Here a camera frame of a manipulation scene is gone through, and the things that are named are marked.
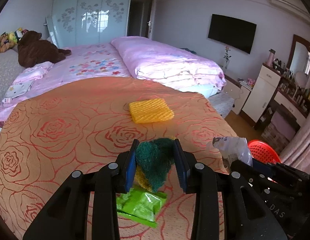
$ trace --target plastic bag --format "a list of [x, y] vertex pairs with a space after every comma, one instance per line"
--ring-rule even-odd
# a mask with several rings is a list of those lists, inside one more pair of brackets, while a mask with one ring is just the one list
[[240, 160], [252, 166], [252, 155], [247, 146], [246, 138], [240, 137], [215, 137], [207, 144], [207, 149], [217, 148], [222, 154], [224, 165], [230, 167], [232, 162]]
[[151, 193], [140, 187], [133, 187], [127, 194], [116, 198], [117, 214], [153, 228], [157, 227], [155, 215], [165, 204], [167, 194]]

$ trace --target silver screw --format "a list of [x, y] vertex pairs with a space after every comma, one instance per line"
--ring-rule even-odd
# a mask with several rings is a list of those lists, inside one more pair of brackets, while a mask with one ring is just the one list
[[232, 177], [235, 179], [239, 179], [240, 178], [240, 174], [237, 171], [233, 171], [232, 172]]
[[72, 177], [73, 178], [78, 178], [80, 176], [80, 171], [73, 171], [72, 172]]
[[204, 169], [204, 164], [202, 164], [202, 163], [196, 163], [196, 164], [195, 164], [195, 168], [198, 169], [198, 170], [202, 170], [202, 169]]
[[108, 164], [108, 167], [111, 169], [111, 170], [114, 170], [118, 167], [118, 164], [117, 163], [110, 163]]

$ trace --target thermos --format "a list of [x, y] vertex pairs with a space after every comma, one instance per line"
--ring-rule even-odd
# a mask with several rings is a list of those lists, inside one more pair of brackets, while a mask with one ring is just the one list
[[273, 49], [270, 49], [269, 51], [270, 51], [270, 54], [267, 60], [267, 66], [272, 67], [276, 51], [274, 51]]

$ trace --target red basket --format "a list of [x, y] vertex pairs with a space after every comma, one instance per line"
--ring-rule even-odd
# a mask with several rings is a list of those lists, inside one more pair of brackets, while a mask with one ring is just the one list
[[248, 142], [248, 148], [253, 158], [263, 163], [281, 163], [280, 158], [272, 147], [260, 140]]

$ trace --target black flat screen tv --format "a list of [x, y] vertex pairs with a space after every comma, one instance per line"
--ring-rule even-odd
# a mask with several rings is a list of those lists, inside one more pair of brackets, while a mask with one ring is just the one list
[[256, 24], [244, 20], [213, 14], [208, 38], [250, 54], [256, 26]]

